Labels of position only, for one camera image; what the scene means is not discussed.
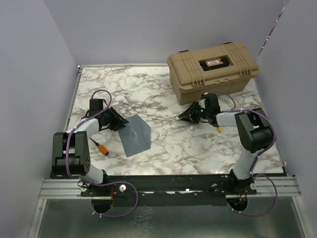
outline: tan plastic case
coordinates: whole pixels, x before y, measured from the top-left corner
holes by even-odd
[[[167,64],[180,105],[200,100],[202,94],[212,90],[240,92],[259,72],[257,62],[241,42],[178,52],[168,57]]]

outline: cable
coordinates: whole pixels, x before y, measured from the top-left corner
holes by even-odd
[[[256,166],[256,164],[257,164],[257,161],[259,160],[259,156],[260,156],[261,154],[263,154],[265,151],[269,150],[269,149],[274,145],[274,143],[276,142],[276,133],[275,133],[274,127],[273,127],[272,123],[269,121],[269,119],[268,119],[267,117],[265,117],[264,115],[262,115],[261,113],[258,113],[258,112],[254,111],[254,110],[248,110],[248,109],[235,110],[235,108],[236,108],[236,102],[235,102],[234,99],[233,99],[229,94],[227,94],[226,92],[223,92],[223,91],[220,91],[220,90],[214,90],[214,91],[210,91],[210,92],[208,92],[208,93],[212,93],[212,92],[220,92],[220,93],[223,93],[223,94],[227,95],[227,96],[232,100],[234,106],[233,106],[232,109],[228,110],[228,112],[230,112],[230,113],[239,113],[239,112],[244,112],[244,113],[246,113],[246,112],[251,112],[251,113],[254,113],[254,114],[256,114],[256,115],[262,117],[262,118],[263,118],[264,120],[266,120],[267,123],[269,124],[269,127],[270,127],[270,129],[271,129],[271,131],[272,131],[272,133],[273,133],[273,140],[272,140],[272,142],[269,144],[268,147],[266,147],[265,149],[263,149],[262,151],[260,151],[260,152],[256,155],[256,157],[255,157],[253,163],[251,164],[250,174],[251,174],[251,177],[253,177],[253,170],[254,170],[254,168],[255,168],[255,166]],[[233,211],[233,212],[235,212],[235,213],[237,213],[237,214],[241,214],[241,215],[244,215],[244,216],[248,216],[248,217],[260,217],[260,216],[267,215],[267,214],[269,214],[270,212],[272,212],[272,211],[275,210],[275,208],[276,208],[276,206],[277,206],[278,195],[277,195],[277,189],[276,189],[276,186],[275,186],[274,182],[273,182],[268,176],[266,176],[266,175],[264,175],[264,174],[258,174],[258,175],[256,175],[256,176],[254,177],[254,179],[256,179],[257,177],[265,177],[265,178],[267,178],[267,179],[272,183],[272,185],[273,185],[273,187],[274,187],[274,190],[275,190],[275,201],[274,201],[273,206],[272,206],[268,211],[266,211],[266,212],[263,212],[263,213],[260,213],[260,214],[249,214],[249,213],[243,213],[243,212],[241,212],[241,211],[239,212],[239,211],[237,211],[237,210],[234,210],[234,209],[230,206],[230,204],[227,203],[227,205],[231,208],[231,211]]]
[[[105,99],[103,99],[103,102],[106,104],[106,106],[108,106],[108,103],[106,102],[106,100],[105,100]]]
[[[99,151],[101,153],[103,153],[104,155],[108,155],[109,151],[101,144],[99,144],[98,142],[96,142],[95,140],[93,140],[92,138],[90,138],[92,140],[92,142],[98,147]]]
[[[258,174],[258,175],[256,175],[256,176],[254,177],[254,179],[256,179],[257,177],[265,177],[265,178],[267,178],[267,179],[272,183],[272,185],[273,185],[273,187],[274,187],[274,190],[275,190],[275,201],[274,201],[273,206],[272,206],[269,210],[267,210],[266,212],[258,213],[258,214],[250,214],[250,213],[244,213],[244,212],[237,211],[237,210],[233,209],[233,208],[230,206],[230,204],[227,202],[227,206],[230,207],[230,209],[231,209],[232,212],[235,212],[235,213],[237,213],[237,214],[244,215],[244,216],[247,216],[247,217],[261,217],[261,216],[265,216],[265,215],[267,215],[267,214],[269,214],[269,213],[271,213],[271,212],[273,212],[273,211],[275,210],[275,208],[276,208],[276,206],[277,206],[278,195],[277,195],[277,188],[276,188],[274,182],[273,182],[268,176],[266,176],[266,175],[264,175],[264,174]]]
[[[111,190],[111,200],[113,200],[113,195],[114,195],[113,187],[110,190]]]
[[[246,190],[243,190],[243,193],[240,195],[240,197],[239,197],[239,200],[240,200],[240,201],[242,200],[243,194],[246,194]]]
[[[110,182],[110,183],[105,183],[105,184],[97,184],[97,183],[90,183],[90,184],[92,184],[92,185],[94,185],[94,186],[98,186],[98,187],[103,187],[103,186],[109,186],[109,185],[113,185],[113,184],[117,184],[117,183],[125,183],[125,184],[128,184],[128,185],[130,185],[133,189],[134,189],[134,191],[135,191],[135,194],[136,194],[136,201],[135,201],[135,204],[134,204],[134,206],[133,206],[133,208],[130,210],[130,211],[128,211],[128,212],[126,212],[126,213],[123,213],[123,214],[120,214],[120,215],[107,215],[107,214],[105,214],[105,213],[98,213],[98,212],[96,212],[95,211],[95,209],[94,209],[94,206],[93,206],[93,204],[92,204],[92,206],[91,206],[91,208],[93,209],[93,215],[94,214],[97,214],[97,215],[99,215],[100,217],[124,217],[124,216],[126,216],[126,215],[129,215],[131,212],[133,212],[134,210],[135,210],[135,208],[137,207],[137,205],[138,205],[138,202],[139,202],[139,195],[138,195],[138,191],[137,191],[137,189],[136,189],[136,187],[133,185],[133,184],[131,184],[130,182],[126,182],[126,181],[116,181],[116,182]]]
[[[106,92],[109,94],[109,104],[100,112],[98,112],[97,114],[94,114],[93,116],[87,118],[87,119],[84,119],[82,120],[77,126],[75,126],[74,128],[72,128],[72,130],[70,131],[68,137],[67,137],[67,143],[66,143],[66,154],[65,154],[65,160],[66,160],[66,172],[67,172],[67,175],[70,179],[75,179],[76,177],[74,177],[71,173],[70,173],[70,170],[69,170],[69,144],[70,144],[70,139],[71,139],[71,136],[72,134],[74,133],[74,131],[79,128],[81,125],[83,125],[85,122],[99,116],[100,114],[104,113],[110,106],[111,102],[112,102],[112,96],[111,94],[109,93],[109,91],[105,90],[105,89],[99,89],[97,90],[96,92],[94,92],[91,96],[91,98],[94,98],[94,95],[98,92]]]
[[[80,187],[80,188],[87,188],[87,189],[88,189],[88,186],[87,186],[84,182],[82,182],[82,183],[83,183],[82,185],[79,185],[80,182],[82,182],[82,181],[79,180],[79,181],[77,182],[77,186],[78,186],[78,187]]]
[[[236,106],[237,106],[236,102],[234,101],[233,97],[231,97],[228,93],[221,91],[221,90],[212,90],[212,91],[209,91],[208,93],[223,93],[223,94],[227,95],[231,99],[231,101],[233,102],[233,108],[229,109],[229,111],[236,109]]]

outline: metal frame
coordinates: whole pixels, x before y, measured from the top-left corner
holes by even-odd
[[[301,196],[301,191],[299,189],[297,180],[295,177],[270,177],[273,180],[276,188],[278,196],[280,197],[297,197]],[[41,200],[61,200],[61,199],[102,199],[102,200],[110,200],[110,196],[82,196],[83,190],[78,186],[78,179],[44,179],[40,191],[39,199]],[[255,184],[257,186],[257,194],[250,194],[248,197],[275,197],[275,191],[266,178],[258,178],[255,180]],[[139,190],[140,199],[142,199],[143,194],[154,194],[158,192],[156,189],[152,188],[144,190]],[[171,191],[162,191],[167,194],[185,194],[185,193],[200,193],[203,192],[201,190],[171,190]],[[239,197],[240,194],[236,195],[226,195],[226,198],[234,198]]]
[[[133,66],[167,66],[167,64],[109,64],[107,66],[111,67],[133,67]],[[74,88],[74,92],[72,95],[72,101],[68,110],[67,114],[67,120],[64,126],[64,130],[67,130],[70,115],[72,113],[72,109],[74,106],[76,93],[78,90],[82,69],[83,67],[105,67],[105,65],[83,65],[78,66],[78,75],[77,80]],[[303,233],[305,237],[307,238],[314,238],[314,232],[312,229],[312,226],[310,224],[303,199],[301,197],[301,192],[299,189],[299,186],[297,184],[295,177],[281,177],[281,175],[286,175],[285,170],[283,174],[279,175],[269,175],[270,178],[274,181],[274,183],[277,186],[278,195],[279,196],[291,196],[293,197],[294,205],[296,212],[299,217],[299,221],[301,224],[301,227],[303,229]],[[109,196],[90,196],[90,197],[82,197],[82,190],[77,184],[77,179],[45,179],[42,183],[42,188],[39,195],[39,200],[37,204],[37,209],[34,215],[34,219],[32,222],[31,230],[29,233],[29,238],[36,238],[39,235],[42,219],[45,213],[45,207],[48,200],[55,200],[55,199],[103,199],[103,200],[109,200],[111,199]],[[275,196],[275,192],[273,187],[271,186],[271,183],[267,181],[265,178],[258,178],[255,181],[255,184],[257,185],[257,194],[254,195],[248,195],[248,197],[272,197]],[[198,194],[199,191],[192,191],[192,190],[185,190],[183,192],[181,191],[165,191],[166,193],[175,193],[178,192],[179,194]],[[151,191],[140,191],[141,197],[147,194],[151,194]],[[227,195],[226,198],[233,198],[237,197],[238,195]]]

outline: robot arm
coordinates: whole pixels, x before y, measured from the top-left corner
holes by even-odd
[[[89,118],[104,109],[102,99],[90,99]],[[91,165],[88,140],[92,135],[103,129],[117,131],[129,123],[120,116],[114,108],[107,109],[104,113],[88,120],[74,131],[70,140],[69,169],[75,176],[82,180],[93,183],[103,183],[105,172]],[[52,171],[57,176],[67,176],[66,172],[66,141],[71,130],[58,132],[53,136]]]
[[[273,140],[268,122],[252,112],[221,112],[216,94],[204,94],[202,99],[205,108],[198,102],[193,102],[189,109],[178,117],[193,124],[206,119],[214,127],[237,127],[243,148],[233,173],[238,180],[250,178],[250,168],[255,163],[258,152],[265,149]],[[253,111],[266,117],[261,108]]]

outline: gray wall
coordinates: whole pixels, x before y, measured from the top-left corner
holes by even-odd
[[[254,57],[283,0],[45,0],[75,60],[166,63],[180,50],[243,41]]]
[[[77,67],[42,0],[0,7],[0,237],[28,236]]]
[[[317,234],[316,12],[316,0],[290,0],[259,57],[256,83]]]

